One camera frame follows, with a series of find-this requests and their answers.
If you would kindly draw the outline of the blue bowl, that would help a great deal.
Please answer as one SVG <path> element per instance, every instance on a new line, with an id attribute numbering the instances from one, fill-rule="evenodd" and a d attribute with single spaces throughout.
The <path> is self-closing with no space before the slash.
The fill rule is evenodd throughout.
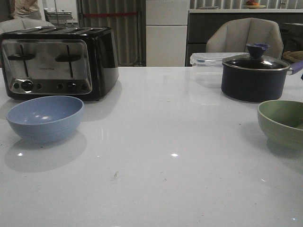
<path id="1" fill-rule="evenodd" d="M 36 143 L 62 140 L 79 126 L 84 102 L 72 96 L 45 96 L 12 107 L 7 115 L 13 131 Z"/>

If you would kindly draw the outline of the green bowl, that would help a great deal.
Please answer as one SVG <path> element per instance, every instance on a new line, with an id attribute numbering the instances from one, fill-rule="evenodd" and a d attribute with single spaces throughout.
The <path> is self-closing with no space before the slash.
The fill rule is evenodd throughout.
<path id="1" fill-rule="evenodd" d="M 258 124 L 272 141 L 293 150 L 303 149 L 303 104 L 269 100 L 257 107 Z"/>

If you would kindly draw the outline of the clear plastic food container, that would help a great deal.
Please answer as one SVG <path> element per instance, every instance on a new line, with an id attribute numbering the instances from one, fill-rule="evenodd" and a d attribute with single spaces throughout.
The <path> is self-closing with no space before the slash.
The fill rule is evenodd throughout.
<path id="1" fill-rule="evenodd" d="M 223 58 L 245 54 L 244 52 L 201 52 L 190 56 L 193 75 L 200 85 L 208 88 L 221 88 Z"/>

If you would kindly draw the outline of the black and chrome toaster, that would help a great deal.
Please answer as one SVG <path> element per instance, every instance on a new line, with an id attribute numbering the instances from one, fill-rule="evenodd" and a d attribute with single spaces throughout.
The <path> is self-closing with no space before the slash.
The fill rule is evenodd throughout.
<path id="1" fill-rule="evenodd" d="M 47 27 L 3 33 L 0 60 L 7 95 L 28 100 L 74 96 L 100 100 L 119 77 L 109 27 Z"/>

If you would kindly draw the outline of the white cabinet column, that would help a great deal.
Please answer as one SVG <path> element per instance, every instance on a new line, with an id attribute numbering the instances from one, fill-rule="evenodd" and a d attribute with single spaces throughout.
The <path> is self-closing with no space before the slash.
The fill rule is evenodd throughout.
<path id="1" fill-rule="evenodd" d="M 146 1 L 146 66 L 183 67 L 188 0 Z"/>

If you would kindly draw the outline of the red barrier belt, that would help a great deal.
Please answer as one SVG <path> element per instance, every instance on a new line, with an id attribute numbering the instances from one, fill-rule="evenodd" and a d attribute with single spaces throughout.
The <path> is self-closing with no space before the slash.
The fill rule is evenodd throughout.
<path id="1" fill-rule="evenodd" d="M 138 14 L 139 14 L 139 12 L 83 14 L 83 17 L 84 18 L 128 17 L 128 16 L 137 16 Z"/>

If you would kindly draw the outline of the dark blue saucepan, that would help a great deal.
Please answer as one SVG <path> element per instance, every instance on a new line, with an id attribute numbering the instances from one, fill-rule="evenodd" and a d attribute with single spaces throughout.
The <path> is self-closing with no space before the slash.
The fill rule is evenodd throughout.
<path id="1" fill-rule="evenodd" d="M 223 61 L 222 92 L 234 99 L 260 103 L 282 96 L 287 75 L 303 69 L 303 62 L 282 61 L 276 69 L 244 68 Z"/>

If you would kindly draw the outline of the grey counter cabinet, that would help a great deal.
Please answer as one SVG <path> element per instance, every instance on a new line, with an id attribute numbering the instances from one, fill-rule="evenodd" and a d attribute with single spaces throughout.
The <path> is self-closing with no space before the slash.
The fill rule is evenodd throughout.
<path id="1" fill-rule="evenodd" d="M 205 52 L 207 41 L 224 23 L 249 17 L 277 22 L 284 52 L 303 49 L 302 9 L 191 9 L 187 17 L 185 66 L 190 66 L 192 53 Z"/>

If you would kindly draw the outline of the glass pot lid blue knob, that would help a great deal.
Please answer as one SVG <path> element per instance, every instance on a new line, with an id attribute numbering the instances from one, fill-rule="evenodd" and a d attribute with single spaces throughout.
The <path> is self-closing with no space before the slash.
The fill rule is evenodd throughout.
<path id="1" fill-rule="evenodd" d="M 288 69 L 290 64 L 283 60 L 273 58 L 264 53 L 270 47 L 269 44 L 246 44 L 248 53 L 238 54 L 223 58 L 223 66 L 229 66 L 243 70 L 275 71 Z"/>

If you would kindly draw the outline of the metal trolley in background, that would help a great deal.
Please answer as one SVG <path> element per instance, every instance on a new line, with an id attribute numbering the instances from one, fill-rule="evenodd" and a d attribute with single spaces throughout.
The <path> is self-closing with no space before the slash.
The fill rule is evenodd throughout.
<path id="1" fill-rule="evenodd" d="M 56 8 L 47 9 L 44 8 L 45 20 L 54 25 L 73 26 L 74 18 L 72 11 L 59 10 Z"/>

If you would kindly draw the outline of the fruit plate on counter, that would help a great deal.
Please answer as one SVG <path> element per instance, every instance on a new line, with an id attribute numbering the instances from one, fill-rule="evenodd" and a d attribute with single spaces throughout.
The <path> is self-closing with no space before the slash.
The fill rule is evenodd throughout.
<path id="1" fill-rule="evenodd" d="M 247 0 L 243 5 L 247 9 L 263 9 L 266 5 L 260 5 L 255 0 Z"/>

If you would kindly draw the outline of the brown object behind pot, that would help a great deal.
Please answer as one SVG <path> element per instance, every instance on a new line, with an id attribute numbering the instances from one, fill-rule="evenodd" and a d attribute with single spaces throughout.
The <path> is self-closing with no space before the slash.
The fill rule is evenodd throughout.
<path id="1" fill-rule="evenodd" d="M 286 51 L 282 54 L 282 59 L 294 63 L 303 60 L 303 51 Z"/>

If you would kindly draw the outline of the person in background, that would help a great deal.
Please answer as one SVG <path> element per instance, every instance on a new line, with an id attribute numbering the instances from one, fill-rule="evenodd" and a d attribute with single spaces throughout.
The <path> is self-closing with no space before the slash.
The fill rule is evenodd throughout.
<path id="1" fill-rule="evenodd" d="M 13 19 L 42 19 L 37 0 L 11 0 L 10 3 L 12 6 L 11 16 Z"/>

